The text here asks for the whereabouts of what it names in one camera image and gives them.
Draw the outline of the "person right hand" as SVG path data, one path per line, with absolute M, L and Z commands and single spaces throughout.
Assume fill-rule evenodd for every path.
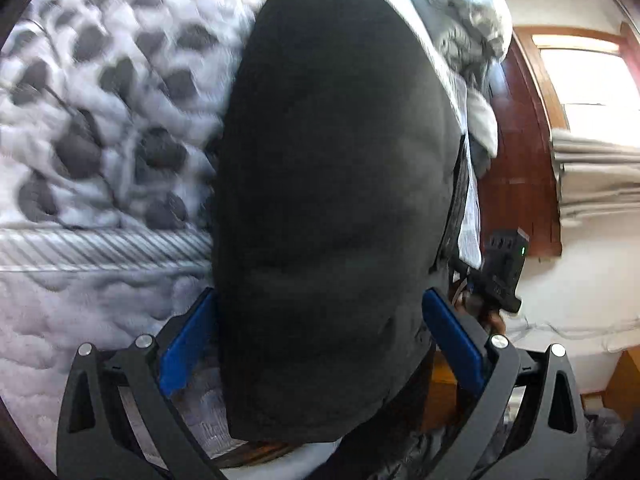
M 506 333 L 506 323 L 500 312 L 485 307 L 480 296 L 465 290 L 454 302 L 454 307 L 458 312 L 472 315 L 488 334 L 504 335 Z

